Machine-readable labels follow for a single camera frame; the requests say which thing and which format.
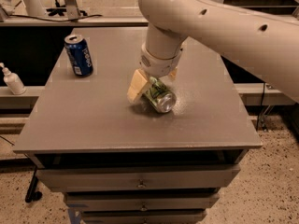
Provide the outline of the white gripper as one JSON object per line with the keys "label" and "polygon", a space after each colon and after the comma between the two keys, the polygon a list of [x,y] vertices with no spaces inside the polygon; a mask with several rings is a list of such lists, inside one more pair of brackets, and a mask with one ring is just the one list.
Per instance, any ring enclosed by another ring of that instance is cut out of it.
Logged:
{"label": "white gripper", "polygon": [[175,80],[177,76],[177,66],[182,52],[170,59],[155,58],[147,50],[146,46],[141,46],[140,66],[143,69],[136,69],[130,87],[127,92],[128,101],[132,104],[136,103],[143,93],[150,88],[149,76],[165,77]]}

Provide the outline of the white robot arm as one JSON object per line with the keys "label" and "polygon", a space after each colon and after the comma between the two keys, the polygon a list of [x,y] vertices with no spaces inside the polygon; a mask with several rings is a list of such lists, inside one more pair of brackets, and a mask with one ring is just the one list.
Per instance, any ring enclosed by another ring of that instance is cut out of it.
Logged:
{"label": "white robot arm", "polygon": [[283,17],[211,0],[138,0],[149,22],[141,69],[128,99],[137,101],[151,77],[178,65],[181,44],[191,37],[299,102],[299,25]]}

